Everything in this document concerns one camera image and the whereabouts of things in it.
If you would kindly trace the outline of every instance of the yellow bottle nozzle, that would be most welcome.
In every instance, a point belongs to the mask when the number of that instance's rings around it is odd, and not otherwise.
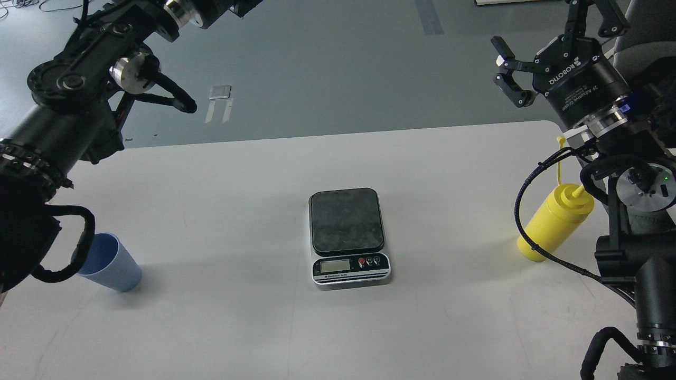
[[[573,198],[580,198],[585,193],[585,185],[580,185],[573,192]]]

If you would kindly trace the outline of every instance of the yellow squeeze bottle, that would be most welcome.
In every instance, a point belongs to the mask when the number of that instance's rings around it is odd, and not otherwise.
[[[585,221],[594,209],[594,198],[584,186],[564,183],[557,186],[545,199],[526,226],[526,234],[547,252],[553,253],[561,243]],[[533,251],[519,235],[516,241],[521,253],[532,261],[545,257]]]

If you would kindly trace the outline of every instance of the gray floor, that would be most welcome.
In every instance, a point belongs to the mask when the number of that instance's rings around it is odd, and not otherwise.
[[[626,9],[629,0],[619,3]],[[26,75],[60,50],[78,14],[31,7],[0,20],[0,133],[32,105]],[[503,36],[517,58],[531,60],[561,34],[566,15],[564,1],[267,0],[242,20],[227,14],[208,30],[188,25],[175,43],[146,41],[199,109],[188,115],[138,103],[125,146],[557,121],[544,98],[519,110],[492,83],[490,38]],[[599,23],[592,9],[588,34]],[[530,87],[527,76],[517,78]],[[215,85],[233,87],[229,121],[220,101],[206,123]]]

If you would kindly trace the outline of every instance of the black cable sleeve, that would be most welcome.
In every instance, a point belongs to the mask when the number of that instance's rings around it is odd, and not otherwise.
[[[596,187],[594,183],[594,175],[609,176],[613,172],[624,171],[629,168],[637,168],[648,174],[653,173],[647,161],[643,160],[635,154],[619,154],[613,157],[600,158],[592,163],[584,166],[580,172],[580,181],[584,185],[585,190],[591,194],[592,197],[598,199],[604,205],[608,205],[608,194]]]
[[[594,371],[596,371],[596,367],[601,360],[601,355],[603,355],[606,343],[608,343],[610,339],[615,340],[636,363],[641,363],[643,361],[643,354],[631,344],[629,339],[627,339],[621,331],[615,327],[606,327],[597,332],[589,344],[587,354],[582,362],[582,368],[580,369],[580,378],[582,380],[594,380]]]
[[[194,114],[197,111],[197,103],[195,100],[168,76],[162,74],[161,72],[154,72],[147,78],[150,81],[155,82],[155,84],[161,88],[169,91],[169,93],[171,93],[171,95],[176,98],[176,100],[179,102],[179,106],[177,107],[177,105],[174,104],[174,107],[176,107],[178,110],[187,114]]]
[[[138,94],[134,95],[134,99],[144,103],[160,104],[160,105],[174,105],[174,98],[164,97],[155,94]]]
[[[591,194],[592,197],[598,199],[604,205],[608,205],[608,194],[605,191],[599,189],[594,183],[594,178],[592,174],[596,171],[594,163],[587,164],[580,171],[580,181],[585,187],[585,190]]]
[[[69,265],[57,272],[52,272],[43,268],[42,265],[38,265],[31,273],[33,277],[42,282],[60,283],[73,277],[85,265],[89,248],[91,248],[91,243],[94,240],[94,214],[82,206],[52,206],[46,204],[43,207],[50,216],[77,215],[82,216],[85,223],[84,231],[80,234],[74,257]]]
[[[528,186],[535,180],[537,176],[539,176],[542,172],[544,172],[547,168],[553,166],[555,163],[562,161],[568,157],[571,157],[575,155],[573,152],[568,152],[562,156],[556,157],[554,159],[548,158],[544,162],[539,163],[539,166],[531,173],[531,175],[528,176],[526,181],[523,183],[523,186],[521,187],[521,190],[519,190],[518,194],[516,195],[516,201],[514,203],[514,219],[516,221],[516,228],[518,229],[519,233],[523,237],[523,239],[531,246],[531,248],[536,251],[537,253],[541,254],[542,256],[550,259],[551,261],[563,265],[564,267],[579,273],[580,275],[590,277],[594,280],[600,281],[600,276],[597,276],[590,271],[580,268],[577,265],[571,264],[567,261],[561,260],[560,258],[557,258],[556,256],[550,254],[543,248],[541,248],[534,240],[528,236],[526,233],[526,230],[523,228],[523,225],[521,224],[521,200],[523,198],[523,194],[525,193],[526,189]]]
[[[561,150],[557,151],[556,153],[552,154],[550,157],[547,158],[547,160],[544,160],[543,162],[538,163],[538,167],[531,173],[531,175],[528,176],[528,178],[526,178],[526,181],[524,181],[523,186],[519,190],[519,193],[516,195],[516,201],[514,203],[514,219],[516,221],[516,227],[517,227],[519,233],[521,234],[521,236],[523,237],[523,239],[531,246],[532,250],[541,254],[545,258],[547,258],[547,259],[549,259],[549,260],[551,260],[551,261],[553,261],[553,262],[555,262],[559,265],[562,265],[567,269],[572,270],[573,272],[577,272],[580,275],[583,275],[585,277],[589,277],[589,278],[595,280],[596,282],[598,282],[598,283],[602,284],[603,286],[607,287],[608,289],[610,289],[613,293],[619,295],[623,300],[627,301],[633,308],[636,308],[634,299],[629,294],[625,293],[625,291],[623,289],[615,287],[615,286],[603,284],[603,282],[601,282],[601,276],[595,275],[595,274],[591,273],[590,271],[588,271],[584,268],[581,268],[577,265],[574,265],[570,262],[567,262],[565,260],[561,260],[560,258],[557,258],[556,256],[552,255],[551,253],[547,252],[545,249],[540,247],[538,244],[536,244],[536,242],[534,242],[534,240],[532,240],[530,238],[530,236],[528,236],[528,234],[524,230],[523,225],[521,223],[521,200],[522,200],[523,194],[525,193],[528,186],[535,180],[535,178],[537,176],[539,176],[541,173],[543,173],[548,168],[555,165],[557,162],[564,160],[564,159],[571,157],[571,156],[579,157],[580,155],[581,155],[581,153],[579,151],[577,151],[576,149],[572,149],[570,147],[565,147],[565,148],[562,148]]]

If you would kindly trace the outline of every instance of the scale display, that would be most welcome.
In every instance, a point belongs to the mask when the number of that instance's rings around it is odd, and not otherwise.
[[[317,285],[376,281],[390,273],[389,258],[383,252],[320,258],[312,265],[312,280]]]

